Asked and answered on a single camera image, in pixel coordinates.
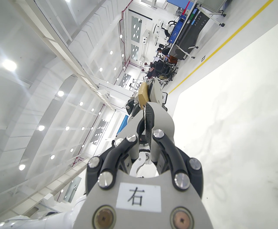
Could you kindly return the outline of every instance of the ceiling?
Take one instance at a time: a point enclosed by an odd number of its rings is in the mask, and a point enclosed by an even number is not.
[[[129,0],[36,3],[87,74],[114,84],[128,58],[119,20]],[[0,30],[0,62],[17,65],[14,72],[0,66],[1,212],[65,173],[82,156],[82,146],[92,139],[87,136],[97,131],[108,108],[9,1],[1,1]]]

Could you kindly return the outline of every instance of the person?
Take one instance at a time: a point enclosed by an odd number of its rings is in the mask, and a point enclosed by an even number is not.
[[[162,53],[165,56],[165,58],[169,61],[170,64],[177,64],[178,63],[178,59],[176,57],[168,55],[168,53],[170,51],[170,48],[164,48],[164,49],[158,48],[157,51],[159,53]]]

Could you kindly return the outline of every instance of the yellow floor line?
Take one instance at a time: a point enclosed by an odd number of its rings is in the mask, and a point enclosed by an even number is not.
[[[176,90],[184,81],[186,81],[194,72],[204,65],[211,57],[213,57],[221,48],[223,48],[235,35],[237,35],[244,27],[246,27],[255,17],[257,17],[270,3],[274,0],[268,0],[252,17],[250,17],[237,31],[235,31],[222,45],[220,45],[208,58],[206,58],[197,68],[195,68],[183,81],[181,81],[172,91]]]

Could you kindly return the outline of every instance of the blue panel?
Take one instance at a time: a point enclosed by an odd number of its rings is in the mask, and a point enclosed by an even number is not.
[[[187,4],[188,4],[188,1],[187,0],[167,0],[167,2],[177,6],[177,7],[180,7],[182,9],[185,9]],[[189,5],[188,5],[188,9],[191,9],[193,6],[193,2],[190,2]]]
[[[122,122],[117,134],[120,133],[122,131],[122,129],[127,125],[127,119],[128,119],[128,116],[126,115],[125,118],[123,119],[123,122]]]

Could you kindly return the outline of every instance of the ceiling beam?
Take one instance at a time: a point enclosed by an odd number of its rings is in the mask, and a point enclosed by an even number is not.
[[[74,74],[98,96],[105,105],[113,109],[107,98],[102,97],[97,91],[98,87],[88,76],[78,60],[69,51],[51,24],[43,15],[34,0],[9,0],[23,19],[31,26],[44,43],[72,70]]]

